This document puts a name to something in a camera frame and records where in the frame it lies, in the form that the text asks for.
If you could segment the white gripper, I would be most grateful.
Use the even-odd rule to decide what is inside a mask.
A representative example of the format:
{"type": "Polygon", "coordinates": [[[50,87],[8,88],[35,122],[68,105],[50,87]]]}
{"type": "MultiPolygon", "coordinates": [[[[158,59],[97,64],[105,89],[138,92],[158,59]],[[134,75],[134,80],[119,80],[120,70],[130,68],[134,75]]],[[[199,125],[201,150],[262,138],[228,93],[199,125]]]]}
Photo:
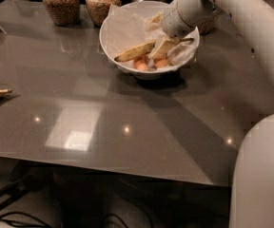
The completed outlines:
{"type": "MultiPolygon", "coordinates": [[[[153,31],[162,26],[168,36],[183,38],[197,29],[198,22],[212,17],[218,19],[221,13],[222,10],[210,0],[173,0],[163,13],[158,12],[147,20],[146,31],[153,31]]],[[[164,58],[180,43],[178,38],[160,37],[148,57],[164,58]]]]}

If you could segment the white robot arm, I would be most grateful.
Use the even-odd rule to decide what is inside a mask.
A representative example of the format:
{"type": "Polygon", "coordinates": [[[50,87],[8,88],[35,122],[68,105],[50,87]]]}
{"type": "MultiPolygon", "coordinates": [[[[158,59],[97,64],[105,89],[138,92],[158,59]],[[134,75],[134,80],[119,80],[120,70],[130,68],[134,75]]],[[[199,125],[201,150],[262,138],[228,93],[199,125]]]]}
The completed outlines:
{"type": "MultiPolygon", "coordinates": [[[[170,37],[226,13],[257,61],[256,82],[274,93],[274,9],[265,0],[173,0],[158,14],[170,37]]],[[[274,114],[245,135],[235,162],[229,228],[274,228],[274,114]]]]}

